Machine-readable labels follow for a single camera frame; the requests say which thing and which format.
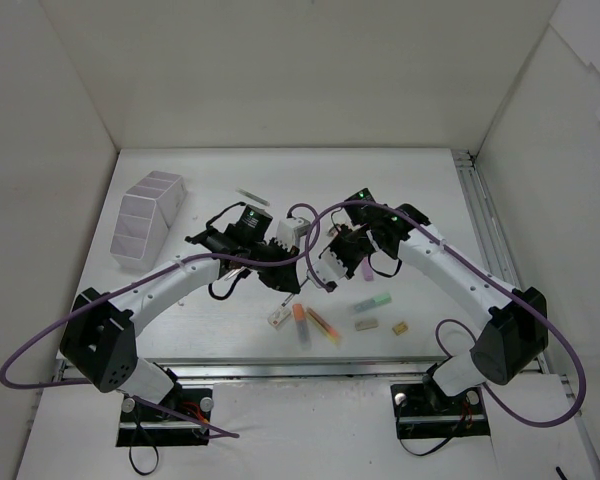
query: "white table surface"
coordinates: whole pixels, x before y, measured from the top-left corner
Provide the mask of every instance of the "white table surface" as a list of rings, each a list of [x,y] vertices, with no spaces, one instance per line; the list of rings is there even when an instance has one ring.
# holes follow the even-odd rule
[[[190,246],[184,237],[202,231],[211,216],[238,200],[248,201],[235,192],[237,187],[271,202],[267,211],[274,222],[267,238],[275,234],[275,219],[282,218],[292,204],[307,202],[321,210],[369,187],[377,201],[394,207],[405,202],[415,205],[450,243],[481,263],[456,168],[446,149],[123,150],[79,291],[87,287],[110,291],[140,277],[120,267],[109,247],[123,194],[152,170],[183,175],[189,191],[156,265],[177,253],[186,254]],[[239,213],[231,211],[218,224],[224,228]],[[325,231],[330,223],[323,225]],[[315,255],[329,240],[323,237]],[[374,266],[393,271],[393,263],[383,260],[374,258]],[[298,267],[302,277],[305,269]],[[227,287],[228,282],[220,281],[217,290]],[[348,313],[352,304],[386,291],[393,297],[390,305],[357,317]],[[350,281],[342,280],[332,294],[308,284],[296,297],[322,314],[343,337],[336,348],[310,326],[312,348],[306,352],[300,348],[292,321],[280,331],[267,323],[268,315],[285,297],[264,287],[255,274],[241,282],[226,302],[214,301],[206,288],[199,289],[147,327],[138,338],[138,354],[150,359],[194,360],[439,356],[433,332],[440,320],[457,318],[471,325],[464,311],[415,269],[403,267],[392,280],[376,275],[374,282],[365,282],[358,274]],[[380,327],[356,332],[354,321],[365,317],[376,317]],[[391,327],[403,320],[409,331],[396,337]],[[447,342],[452,349],[469,347],[463,336],[449,335]]]
[[[410,456],[395,435],[390,385],[394,379],[253,382],[214,387],[215,425],[239,439],[207,447],[161,447],[160,479],[484,479],[593,477],[573,420],[539,430],[518,424],[493,402],[486,409],[491,437],[454,439],[426,458]],[[560,379],[524,374],[499,389],[505,402],[530,418],[553,418],[567,408]],[[44,392],[18,480],[137,479],[127,448],[116,448],[122,397],[93,387]],[[437,440],[412,440],[415,451]],[[151,449],[135,450],[142,468]]]

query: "wooden block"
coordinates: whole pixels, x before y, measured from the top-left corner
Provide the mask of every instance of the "wooden block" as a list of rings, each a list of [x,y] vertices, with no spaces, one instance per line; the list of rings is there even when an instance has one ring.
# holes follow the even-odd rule
[[[409,327],[406,323],[400,322],[397,325],[394,325],[391,330],[393,330],[393,333],[395,333],[396,335],[402,335],[404,332],[409,330]]]
[[[356,330],[361,332],[362,330],[369,330],[370,328],[376,328],[378,326],[378,320],[375,318],[368,318],[366,320],[358,320],[356,322]]]

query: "black cable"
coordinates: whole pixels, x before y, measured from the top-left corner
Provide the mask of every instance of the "black cable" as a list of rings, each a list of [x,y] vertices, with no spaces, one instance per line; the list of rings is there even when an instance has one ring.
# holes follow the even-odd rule
[[[556,473],[560,477],[560,480],[569,480],[560,467],[556,467]]]
[[[211,298],[213,298],[214,300],[218,300],[220,302],[226,300],[227,298],[229,298],[231,296],[231,294],[235,290],[236,285],[238,284],[238,282],[240,280],[242,280],[243,278],[247,278],[250,274],[251,274],[251,270],[243,270],[242,272],[240,272],[238,274],[238,276],[236,277],[236,279],[231,284],[231,287],[229,287],[229,291],[227,293],[225,293],[224,295],[217,295],[213,291],[213,283],[210,283],[209,286],[207,287],[207,291],[209,292],[209,296]]]
[[[399,426],[400,426],[400,417],[402,416],[402,406],[405,404],[405,402],[402,402],[400,404],[400,407],[398,408],[398,415],[396,416],[396,431],[399,433]],[[464,415],[462,416],[462,418],[460,418],[460,420],[458,421],[458,423],[456,423],[453,426],[452,429],[452,434],[450,436],[448,436],[447,438],[445,438],[444,440],[442,440],[440,443],[438,443],[435,447],[433,447],[430,450],[427,450],[426,452],[423,453],[416,453],[416,452],[412,452],[411,450],[409,450],[406,445],[402,442],[404,439],[402,438],[398,438],[398,441],[400,442],[400,446],[407,452],[410,453],[411,455],[415,456],[415,457],[426,457],[427,455],[431,455],[432,453],[436,453],[438,450],[440,450],[442,447],[444,447],[446,444],[448,444],[451,440],[453,440],[454,438],[456,438],[456,431],[458,430],[458,428],[464,423]]]
[[[160,463],[160,453],[158,452],[158,447],[156,447],[156,443],[153,441],[153,438],[151,438],[151,435],[149,435],[147,433],[147,431],[144,428],[142,428],[142,425],[140,422],[140,405],[138,405],[138,404],[136,404],[136,407],[134,408],[134,420],[136,422],[136,428],[133,431],[133,434],[131,435],[131,442],[129,442],[129,463],[131,463],[131,468],[133,468],[133,470],[138,475],[140,475],[142,477],[146,477],[147,475],[151,475],[158,468],[158,464]],[[133,461],[133,455],[131,454],[131,451],[133,449],[134,443],[136,442],[138,433],[142,434],[145,442],[147,442],[149,444],[149,446],[151,448],[153,448],[153,451],[156,454],[156,464],[148,472],[143,472],[136,466],[135,462]]]
[[[233,205],[229,205],[227,208],[225,208],[223,211],[221,211],[218,215],[211,217],[211,219],[205,224],[205,226],[207,228],[209,228],[211,225],[213,225],[213,222],[218,220],[222,215],[224,215],[225,213],[227,213],[229,210],[231,210],[234,207],[246,207],[246,206],[247,206],[247,204],[245,202],[236,202]]]
[[[331,212],[331,215],[329,215],[331,217],[331,224],[333,225],[333,228],[335,228],[338,233],[340,233],[340,227],[336,224],[336,221],[333,219],[333,215],[335,213],[338,213],[338,212],[341,212],[341,211],[342,211],[342,208],[339,208],[339,209],[334,210],[333,212]]]
[[[373,268],[373,265],[371,265],[371,255],[373,255],[373,253],[370,253],[367,258],[369,260],[369,266],[371,267],[371,270],[374,271],[374,273],[377,273],[378,275],[380,275],[381,277],[384,277],[384,278],[393,278],[398,273],[400,273],[400,269],[402,268],[402,260],[398,260],[398,264],[396,265],[396,271],[393,272],[392,274],[389,274],[389,273],[379,272],[378,270]]]

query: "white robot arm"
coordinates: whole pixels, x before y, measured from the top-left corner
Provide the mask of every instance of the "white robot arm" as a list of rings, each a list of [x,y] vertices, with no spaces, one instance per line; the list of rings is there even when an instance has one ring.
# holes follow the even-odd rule
[[[349,200],[375,201],[367,189]],[[424,383],[434,408],[444,409],[445,404],[462,398],[463,392],[486,380],[507,384],[547,347],[547,328],[445,252],[444,237],[413,206],[404,204],[398,210],[439,239],[440,245],[402,219],[380,209],[345,207],[345,210],[353,225],[359,228],[339,228],[338,237],[312,265],[317,278],[311,278],[316,286],[335,288],[339,279],[353,276],[365,256],[382,250],[432,280],[469,314],[481,331],[471,350],[434,365],[427,372]],[[546,316],[546,300],[536,289],[518,291],[479,266],[473,266]]]
[[[351,198],[374,201],[367,189]],[[187,254],[230,253],[266,262],[290,259],[298,254],[299,239],[307,233],[309,222],[293,217],[284,219],[279,223],[277,237],[265,243],[264,234],[272,218],[258,208],[240,205],[246,206],[242,216],[236,224],[229,224],[225,232],[217,231],[212,223],[228,209],[209,221],[204,232],[187,237],[186,241],[197,249]],[[312,265],[316,277],[310,278],[314,283],[333,289],[341,278],[351,278],[366,256],[382,250],[429,277],[469,313],[482,332],[470,351],[434,365],[425,375],[423,382],[434,408],[443,410],[445,404],[456,401],[465,390],[485,380],[500,385],[508,383],[546,348],[546,327],[508,297],[480,282],[446,253],[444,239],[417,209],[408,204],[398,207],[428,233],[442,240],[442,246],[381,209],[347,206],[345,210],[353,225],[359,228],[339,228],[338,235]],[[217,259],[185,265],[176,256],[154,272],[174,263],[179,268],[171,273],[97,306],[67,325],[60,350],[100,391],[119,390],[153,403],[177,404],[180,389],[177,378],[170,371],[138,358],[135,338],[166,308],[241,265]],[[252,269],[270,288],[290,293],[300,291],[295,263],[283,267],[250,267]],[[537,290],[530,288],[520,292],[512,285],[492,280],[546,314],[545,299]],[[76,299],[74,309],[100,296],[97,291],[88,289]]]

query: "red wire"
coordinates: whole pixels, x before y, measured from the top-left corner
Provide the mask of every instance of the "red wire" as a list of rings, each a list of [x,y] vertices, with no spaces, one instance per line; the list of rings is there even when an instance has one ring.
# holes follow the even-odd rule
[[[200,411],[200,407],[198,406],[197,403],[182,402],[182,406],[187,412],[193,414],[193,416],[195,416],[201,422],[205,422],[205,423],[208,422],[208,420],[206,418],[204,418],[204,415],[202,415],[202,412]]]
[[[467,428],[470,428],[471,425],[473,425],[473,412],[471,411],[471,407],[469,406],[469,404],[467,402],[462,402],[462,417],[464,419],[464,417],[466,415],[469,415],[469,422],[467,425]]]
[[[200,416],[195,410],[187,408],[187,407],[182,407],[183,410],[191,415],[193,415],[195,418],[197,418],[198,420],[200,420],[201,422],[206,422],[207,419],[203,418],[202,416]]]

